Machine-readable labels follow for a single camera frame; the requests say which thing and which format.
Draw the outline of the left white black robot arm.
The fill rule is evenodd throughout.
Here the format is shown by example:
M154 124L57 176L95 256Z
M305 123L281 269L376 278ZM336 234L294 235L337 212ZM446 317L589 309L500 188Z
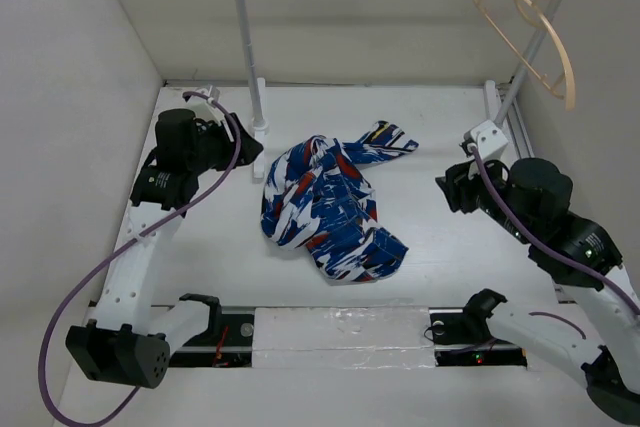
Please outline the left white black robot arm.
M155 139L132 188L123 251L109 263L92 316L70 327L65 339L88 379L148 389L160 384L184 345L212 343L222 334L222 308L211 295L186 293L165 314L151 313L166 251L187 212L204 198L199 177L210 170L227 177L263 150L236 114L205 121L186 108L162 112Z

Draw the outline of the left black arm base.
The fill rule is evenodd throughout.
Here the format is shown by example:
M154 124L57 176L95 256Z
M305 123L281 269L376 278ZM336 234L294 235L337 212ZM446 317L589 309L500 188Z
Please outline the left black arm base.
M255 309L223 307L214 333L196 336L170 359L173 368L248 368L252 365Z

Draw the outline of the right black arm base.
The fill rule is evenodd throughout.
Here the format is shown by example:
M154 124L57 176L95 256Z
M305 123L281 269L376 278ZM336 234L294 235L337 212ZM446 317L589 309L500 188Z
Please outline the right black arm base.
M528 367L523 349L474 331L462 308L430 308L423 337L433 344L437 367Z

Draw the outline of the blue white red patterned trousers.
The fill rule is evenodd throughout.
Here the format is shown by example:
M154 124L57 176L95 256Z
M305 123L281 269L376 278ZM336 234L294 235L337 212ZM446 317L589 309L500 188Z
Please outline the blue white red patterned trousers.
M314 135L281 154L266 177L263 234L285 250L304 248L332 283L386 279L407 246L378 221L376 191L360 169L419 147L399 126L380 120L353 142Z

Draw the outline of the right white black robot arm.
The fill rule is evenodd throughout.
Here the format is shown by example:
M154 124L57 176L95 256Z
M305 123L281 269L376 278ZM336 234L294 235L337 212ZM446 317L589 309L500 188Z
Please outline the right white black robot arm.
M548 323L485 288L457 312L431 317L434 342L523 348L572 378L608 417L638 425L639 297L608 232L570 211L572 180L547 160L525 158L512 166L474 159L435 182L452 212L481 211L527 246L529 259L565 289L600 339Z

